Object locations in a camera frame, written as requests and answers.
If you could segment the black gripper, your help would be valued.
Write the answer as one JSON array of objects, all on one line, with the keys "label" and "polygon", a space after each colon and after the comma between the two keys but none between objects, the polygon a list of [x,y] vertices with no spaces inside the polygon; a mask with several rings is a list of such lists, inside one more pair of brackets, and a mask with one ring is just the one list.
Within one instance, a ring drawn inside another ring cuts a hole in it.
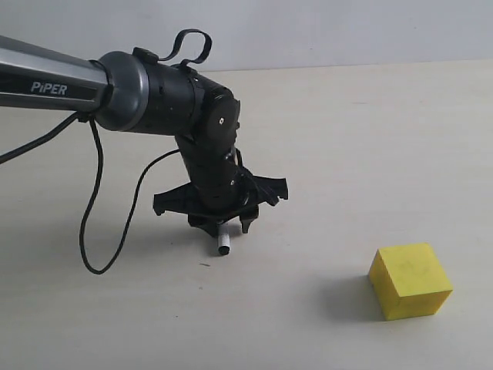
[{"label": "black gripper", "polygon": [[191,227],[218,237],[218,223],[240,217],[241,230],[247,234],[258,217],[258,206],[267,203],[275,206],[288,199],[288,186],[284,178],[253,175],[244,166],[234,166],[230,176],[211,175],[210,187],[199,187],[192,181],[153,198],[153,210],[162,215],[167,212],[187,216]]}]

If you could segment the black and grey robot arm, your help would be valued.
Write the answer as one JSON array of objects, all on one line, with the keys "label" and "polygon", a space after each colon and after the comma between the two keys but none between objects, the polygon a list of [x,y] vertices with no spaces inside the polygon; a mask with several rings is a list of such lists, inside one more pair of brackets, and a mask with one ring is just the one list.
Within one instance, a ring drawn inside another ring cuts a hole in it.
[{"label": "black and grey robot arm", "polygon": [[173,63],[143,48],[84,60],[27,42],[1,39],[1,104],[63,110],[116,132],[172,136],[189,182],[154,196],[157,214],[185,214],[189,224],[217,235],[239,218],[243,232],[261,204],[287,199],[284,178],[259,177],[236,148],[240,102],[225,86],[196,71],[212,47]]}]

